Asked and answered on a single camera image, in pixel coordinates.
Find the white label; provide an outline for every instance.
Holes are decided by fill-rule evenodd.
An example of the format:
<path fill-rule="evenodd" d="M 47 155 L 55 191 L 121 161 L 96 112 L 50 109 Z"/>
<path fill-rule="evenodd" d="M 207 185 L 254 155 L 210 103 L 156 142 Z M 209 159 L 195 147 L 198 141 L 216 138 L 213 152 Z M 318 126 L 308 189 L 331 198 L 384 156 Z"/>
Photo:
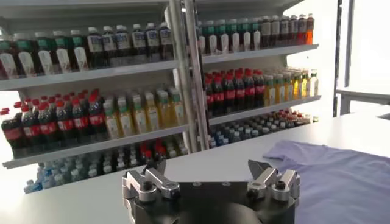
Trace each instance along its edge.
<path fill-rule="evenodd" d="M 146 31 L 146 35 L 149 47 L 158 47 L 160 45 L 158 42 L 158 33 L 156 30 Z"/>
<path fill-rule="evenodd" d="M 244 33 L 244 51 L 250 51 L 250 33 Z"/>
<path fill-rule="evenodd" d="M 93 35 L 93 36 L 87 36 L 88 40 L 88 46 L 90 47 L 90 52 L 102 52 L 103 51 L 103 45 L 102 45 L 102 37 Z"/>
<path fill-rule="evenodd" d="M 128 33 L 117 33 L 115 35 L 116 45 L 118 49 L 128 49 L 130 48 L 130 39 Z"/>
<path fill-rule="evenodd" d="M 51 61 L 50 52 L 40 51 L 38 52 L 39 59 L 45 75 L 54 75 L 53 62 Z"/>
<path fill-rule="evenodd" d="M 104 34 L 103 35 L 103 47 L 105 51 L 115 51 L 116 45 L 114 43 L 113 34 Z"/>
<path fill-rule="evenodd" d="M 232 49 L 233 49 L 233 52 L 239 52 L 239 34 L 238 33 L 234 33 L 233 36 L 232 36 L 232 39 L 233 39 L 233 46 L 232 46 Z"/>
<path fill-rule="evenodd" d="M 210 44 L 210 53 L 214 55 L 217 50 L 217 36 L 216 35 L 209 36 L 208 42 Z"/>
<path fill-rule="evenodd" d="M 270 105 L 275 104 L 275 88 L 269 89 L 269 104 Z"/>
<path fill-rule="evenodd" d="M 71 72 L 71 63 L 69 60 L 68 50 L 66 49 L 58 49 L 57 57 L 60 62 L 62 73 L 70 73 Z"/>
<path fill-rule="evenodd" d="M 35 77 L 37 74 L 35 73 L 34 63 L 32 61 L 31 54 L 28 52 L 20 52 L 19 59 L 22 64 L 24 73 L 26 73 L 27 77 Z"/>
<path fill-rule="evenodd" d="M 146 46 L 145 35 L 143 32 L 134 32 L 132 36 L 135 48 L 141 48 Z"/>
<path fill-rule="evenodd" d="M 74 49 L 74 54 L 76 55 L 77 64 L 79 65 L 80 71 L 88 70 L 87 55 L 85 54 L 84 47 L 76 47 Z"/>
<path fill-rule="evenodd" d="M 229 52 L 229 36 L 225 33 L 221 36 L 222 53 L 227 54 Z"/>
<path fill-rule="evenodd" d="M 18 71 L 16 70 L 16 64 L 15 61 L 13 60 L 12 54 L 8 54 L 8 53 L 0 54 L 0 60 L 8 78 L 17 79 Z"/>
<path fill-rule="evenodd" d="M 255 43 L 255 50 L 258 51 L 260 50 L 260 46 L 261 46 L 261 33 L 260 31 L 256 31 L 254 33 L 254 40 L 253 42 Z"/>

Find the bottle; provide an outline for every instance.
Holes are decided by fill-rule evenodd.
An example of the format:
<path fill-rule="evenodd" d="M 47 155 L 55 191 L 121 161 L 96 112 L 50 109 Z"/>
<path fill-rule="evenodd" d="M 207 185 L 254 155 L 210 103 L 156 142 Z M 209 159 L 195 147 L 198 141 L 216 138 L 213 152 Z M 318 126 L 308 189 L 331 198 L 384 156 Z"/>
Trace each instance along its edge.
<path fill-rule="evenodd" d="M 154 96 L 151 92 L 145 93 L 146 99 L 146 119 L 149 131 L 157 131 L 160 129 L 161 121 L 158 116 L 157 107 L 154 104 Z"/>
<path fill-rule="evenodd" d="M 146 27 L 147 48 L 150 62 L 160 61 L 160 37 L 154 23 L 148 23 Z"/>
<path fill-rule="evenodd" d="M 206 51 L 211 55 L 216 55 L 217 50 L 217 36 L 215 35 L 214 21 L 209 20 L 206 22 L 207 25 L 207 42 Z"/>
<path fill-rule="evenodd" d="M 298 20 L 298 39 L 297 44 L 302 45 L 306 43 L 306 32 L 307 32 L 307 21 L 305 19 L 305 15 L 299 15 Z"/>
<path fill-rule="evenodd" d="M 18 47 L 18 58 L 20 60 L 24 75 L 26 77 L 36 77 L 40 73 L 41 67 L 38 54 L 35 51 L 31 40 L 25 33 L 15 33 L 14 39 Z"/>
<path fill-rule="evenodd" d="M 79 30 L 71 30 L 71 36 L 77 67 L 80 71 L 87 71 L 90 65 L 90 51 L 88 49 L 87 41 Z"/>
<path fill-rule="evenodd" d="M 172 43 L 172 33 L 171 30 L 168 28 L 166 22 L 161 23 L 158 32 L 160 35 L 161 59 L 173 60 L 174 48 Z"/>
<path fill-rule="evenodd" d="M 227 26 L 227 32 L 229 34 L 229 49 L 236 53 L 239 52 L 239 33 L 237 30 L 237 19 L 229 20 Z"/>
<path fill-rule="evenodd" d="M 271 22 L 268 16 L 263 17 L 263 23 L 261 23 L 261 48 L 270 47 L 270 35 L 271 35 Z"/>
<path fill-rule="evenodd" d="M 312 13 L 309 14 L 306 25 L 306 44 L 313 44 L 314 18 Z"/>
<path fill-rule="evenodd" d="M 118 48 L 115 43 L 115 35 L 110 26 L 103 27 L 103 49 L 107 66 L 117 67 L 120 66 L 120 60 L 118 60 Z"/>

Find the bottle label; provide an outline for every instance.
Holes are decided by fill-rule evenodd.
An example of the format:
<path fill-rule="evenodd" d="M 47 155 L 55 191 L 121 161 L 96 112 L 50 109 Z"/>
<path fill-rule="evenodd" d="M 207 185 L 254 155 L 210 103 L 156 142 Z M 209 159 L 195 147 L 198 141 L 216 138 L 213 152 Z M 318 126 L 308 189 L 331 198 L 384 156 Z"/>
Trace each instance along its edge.
<path fill-rule="evenodd" d="M 239 52 L 239 34 L 238 33 L 233 33 L 233 36 L 232 36 L 232 49 L 233 49 L 233 52 L 236 53 L 236 52 Z"/>
<path fill-rule="evenodd" d="M 103 47 L 105 51 L 115 51 L 116 44 L 114 42 L 113 34 L 104 34 L 103 36 Z"/>
<path fill-rule="evenodd" d="M 31 127 L 25 127 L 23 128 L 24 130 L 24 134 L 28 137 L 28 138 L 31 138 L 31 137 L 35 137 L 35 136 L 38 136 L 41 134 L 41 128 L 39 125 L 34 125 L 34 126 L 31 126 Z"/>
<path fill-rule="evenodd" d="M 160 45 L 158 42 L 158 33 L 156 30 L 146 31 L 146 35 L 149 47 L 158 47 Z"/>
<path fill-rule="evenodd" d="M 54 75 L 54 67 L 53 62 L 50 57 L 50 52 L 48 51 L 40 51 L 38 52 L 39 59 L 42 64 L 42 68 L 45 75 Z"/>
<path fill-rule="evenodd" d="M 256 31 L 253 34 L 254 34 L 253 42 L 255 43 L 255 50 L 258 51 L 260 50 L 260 45 L 261 45 L 261 33 L 260 31 Z"/>
<path fill-rule="evenodd" d="M 11 130 L 4 131 L 4 136 L 7 140 L 16 140 L 22 137 L 22 131 L 20 128 L 14 128 Z"/>
<path fill-rule="evenodd" d="M 269 104 L 270 105 L 275 104 L 275 88 L 269 89 Z"/>
<path fill-rule="evenodd" d="M 80 71 L 87 71 L 88 62 L 84 47 L 76 47 L 74 49 L 74 54 L 76 55 L 76 60 L 77 64 L 79 65 Z"/>
<path fill-rule="evenodd" d="M 59 121 L 58 127 L 61 131 L 70 131 L 74 128 L 73 120 Z"/>
<path fill-rule="evenodd" d="M 217 36 L 216 35 L 209 36 L 208 41 L 210 44 L 210 53 L 214 55 L 217 50 Z"/>
<path fill-rule="evenodd" d="M 250 51 L 250 33 L 244 33 L 244 51 Z"/>
<path fill-rule="evenodd" d="M 87 36 L 88 46 L 90 47 L 90 52 L 102 52 L 102 37 L 97 35 Z"/>
<path fill-rule="evenodd" d="M 31 54 L 28 52 L 20 52 L 19 59 L 22 64 L 24 73 L 26 73 L 27 77 L 35 77 L 37 74 L 35 73 L 34 63 L 32 61 Z"/>
<path fill-rule="evenodd" d="M 71 72 L 71 63 L 69 60 L 68 50 L 66 49 L 57 49 L 57 56 L 60 62 L 62 73 Z"/>
<path fill-rule="evenodd" d="M 129 49 L 130 48 L 130 39 L 128 33 L 117 33 L 115 35 L 116 44 L 118 45 L 118 49 Z"/>
<path fill-rule="evenodd" d="M 171 31 L 168 29 L 160 30 L 160 38 L 162 45 L 171 45 L 172 44 L 172 36 Z"/>
<path fill-rule="evenodd" d="M 104 123 L 104 114 L 90 116 L 90 122 L 93 126 L 98 126 Z"/>
<path fill-rule="evenodd" d="M 44 135 L 49 135 L 55 131 L 57 131 L 57 126 L 54 121 L 41 125 L 41 131 Z"/>
<path fill-rule="evenodd" d="M 135 48 L 141 48 L 146 46 L 144 32 L 134 32 L 132 36 Z"/>
<path fill-rule="evenodd" d="M 88 117 L 80 117 L 73 119 L 74 126 L 76 126 L 77 129 L 85 128 L 88 126 Z"/>
<path fill-rule="evenodd" d="M 18 71 L 16 70 L 16 64 L 15 61 L 13 60 L 12 54 L 8 54 L 8 53 L 0 54 L 0 60 L 8 78 L 9 79 L 18 78 Z"/>

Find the plastic bottle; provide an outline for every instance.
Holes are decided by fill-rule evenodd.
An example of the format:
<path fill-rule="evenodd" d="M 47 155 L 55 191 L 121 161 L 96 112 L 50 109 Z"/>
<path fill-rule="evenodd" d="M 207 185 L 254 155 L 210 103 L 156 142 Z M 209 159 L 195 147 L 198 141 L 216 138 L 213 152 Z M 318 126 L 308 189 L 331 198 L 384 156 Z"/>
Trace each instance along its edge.
<path fill-rule="evenodd" d="M 120 66 L 120 60 L 118 60 L 118 48 L 115 43 L 115 35 L 110 26 L 103 27 L 103 49 L 107 66 L 117 67 Z"/>
<path fill-rule="evenodd" d="M 160 37 L 154 26 L 154 23 L 148 23 L 146 27 L 147 48 L 150 62 L 161 60 L 160 55 Z"/>
<path fill-rule="evenodd" d="M 71 30 L 74 45 L 74 55 L 76 56 L 77 67 L 80 71 L 87 71 L 90 66 L 90 51 L 85 37 L 79 30 Z"/>
<path fill-rule="evenodd" d="M 102 36 L 99 34 L 97 28 L 88 27 L 88 46 L 90 49 L 90 64 L 91 68 L 99 69 L 107 66 L 107 59 L 104 55 Z"/>

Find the dark beverage bottle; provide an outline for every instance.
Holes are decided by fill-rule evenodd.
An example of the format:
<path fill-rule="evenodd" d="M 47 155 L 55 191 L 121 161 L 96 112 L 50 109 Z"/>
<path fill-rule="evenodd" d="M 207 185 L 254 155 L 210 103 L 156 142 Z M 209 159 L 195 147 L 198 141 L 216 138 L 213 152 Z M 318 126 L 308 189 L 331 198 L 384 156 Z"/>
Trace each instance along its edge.
<path fill-rule="evenodd" d="M 41 67 L 45 75 L 55 75 L 60 73 L 60 63 L 55 53 L 55 46 L 44 32 L 35 33 L 38 41 L 38 56 Z"/>
<path fill-rule="evenodd" d="M 104 26 L 103 27 L 103 47 L 105 58 L 107 59 L 107 65 L 111 67 L 120 66 L 120 62 L 118 60 L 118 48 L 115 43 L 114 32 L 112 31 L 112 27 Z"/>
<path fill-rule="evenodd" d="M 38 114 L 34 114 L 27 105 L 22 107 L 22 126 L 30 151 L 42 152 L 44 150 L 44 136 L 42 135 Z"/>
<path fill-rule="evenodd" d="M 142 64 L 147 63 L 147 50 L 146 50 L 146 41 L 145 41 L 145 32 L 141 30 L 139 24 L 133 25 L 133 44 L 134 44 L 134 63 Z"/>
<path fill-rule="evenodd" d="M 74 55 L 73 44 L 70 38 L 62 31 L 53 31 L 54 40 L 57 44 L 56 54 L 60 63 L 62 73 L 78 71 L 76 56 Z"/>
<path fill-rule="evenodd" d="M 160 61 L 160 38 L 154 23 L 148 23 L 146 27 L 148 56 L 150 62 Z"/>
<path fill-rule="evenodd" d="M 88 32 L 87 40 L 91 55 L 91 68 L 104 68 L 107 62 L 104 57 L 102 36 L 95 27 L 88 27 Z"/>
<path fill-rule="evenodd" d="M 160 47 L 161 47 L 161 59 L 162 60 L 173 60 L 174 50 L 172 44 L 172 33 L 166 25 L 166 22 L 162 22 L 160 25 Z"/>
<path fill-rule="evenodd" d="M 57 122 L 63 136 L 63 145 L 77 144 L 77 132 L 73 123 L 72 111 L 65 107 L 63 101 L 57 102 Z"/>
<path fill-rule="evenodd" d="M 245 104 L 246 108 L 255 107 L 255 82 L 252 78 L 252 70 L 245 69 Z"/>
<path fill-rule="evenodd" d="M 87 41 L 79 30 L 71 30 L 71 35 L 77 67 L 80 71 L 87 71 L 90 66 L 90 51 L 88 49 Z"/>

